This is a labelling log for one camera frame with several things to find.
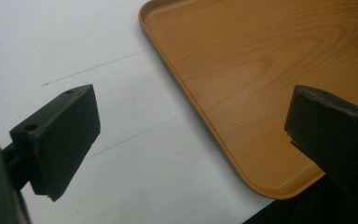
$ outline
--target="screw hole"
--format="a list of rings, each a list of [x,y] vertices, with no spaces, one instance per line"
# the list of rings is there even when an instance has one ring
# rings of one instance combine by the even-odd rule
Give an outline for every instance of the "screw hole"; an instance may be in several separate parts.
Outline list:
[[[37,125],[36,124],[30,124],[30,125],[27,125],[24,127],[24,131],[26,132],[30,132],[30,131],[33,131],[37,128]]]

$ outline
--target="wood grain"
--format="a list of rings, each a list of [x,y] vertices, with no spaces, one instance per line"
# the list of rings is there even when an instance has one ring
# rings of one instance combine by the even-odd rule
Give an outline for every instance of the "wood grain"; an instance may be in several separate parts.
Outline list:
[[[296,84],[358,105],[358,0],[155,0],[140,22],[251,189],[286,199],[324,175],[283,124]]]

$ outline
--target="white surface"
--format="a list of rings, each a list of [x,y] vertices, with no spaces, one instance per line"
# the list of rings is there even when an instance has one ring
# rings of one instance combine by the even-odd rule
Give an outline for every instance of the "white surface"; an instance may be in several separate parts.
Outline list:
[[[93,84],[102,132],[33,223],[242,223],[271,202],[245,187],[138,22],[145,0],[0,1],[0,146],[59,93]]]

